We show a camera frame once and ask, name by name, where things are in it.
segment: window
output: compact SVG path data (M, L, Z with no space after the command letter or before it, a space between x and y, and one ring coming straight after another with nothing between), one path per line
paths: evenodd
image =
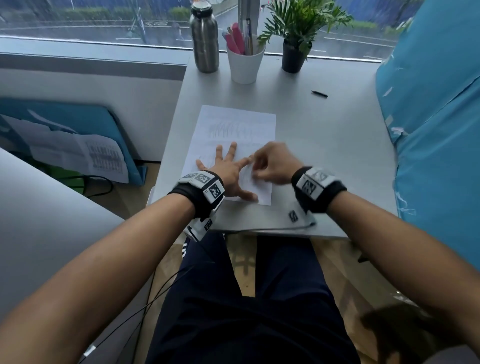
M320 30L310 55L381 60L393 51L423 0L336 0L353 15L352 27ZM191 0L0 0L0 35L192 48ZM237 21L238 0L212 0L221 33ZM258 33L271 13L261 0ZM273 37L267 52L282 53Z

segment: wristband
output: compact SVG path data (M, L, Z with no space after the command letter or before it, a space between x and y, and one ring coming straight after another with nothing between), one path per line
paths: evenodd
M295 196L304 210L325 213L333 199L347 188L321 168L302 167L292 177Z
M222 179L211 171L190 173L180 178L169 194L181 194L195 206L195 218L202 221L223 201L225 188Z

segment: street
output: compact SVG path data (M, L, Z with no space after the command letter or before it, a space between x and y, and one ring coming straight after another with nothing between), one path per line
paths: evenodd
M237 21L237 8L219 14L218 42L220 49L226 50L226 42L222 32ZM270 16L269 10L260 12L259 33L265 30L265 22ZM151 45L192 48L192 37L187 22L181 22L180 27L172 27L173 22L145 21L147 42ZM88 22L58 22L47 24L17 24L0 23L0 34L11 36L29 36L54 39L74 39L109 43L143 44L139 35L129 33L131 22L102 22L101 25L91 25ZM313 43L310 55L341 58L357 58L364 60L382 60L390 56L396 45L396 36L386 37L380 31L366 33L361 29L332 29L330 33L320 30ZM272 37L267 44L267 52L283 53L283 39Z

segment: white cup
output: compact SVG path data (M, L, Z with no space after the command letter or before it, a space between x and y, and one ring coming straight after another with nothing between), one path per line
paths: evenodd
M242 85L249 85L257 80L260 63L265 53L265 45L259 47L257 36L253 36L253 56L242 56L232 52L227 47L228 62L232 81Z

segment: black plant pot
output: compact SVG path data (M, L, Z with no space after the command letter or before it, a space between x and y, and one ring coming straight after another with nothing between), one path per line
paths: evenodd
M303 63L307 59L307 55L300 52L298 49L287 43L287 40L283 40L283 58L282 69L288 73L298 73L303 66Z

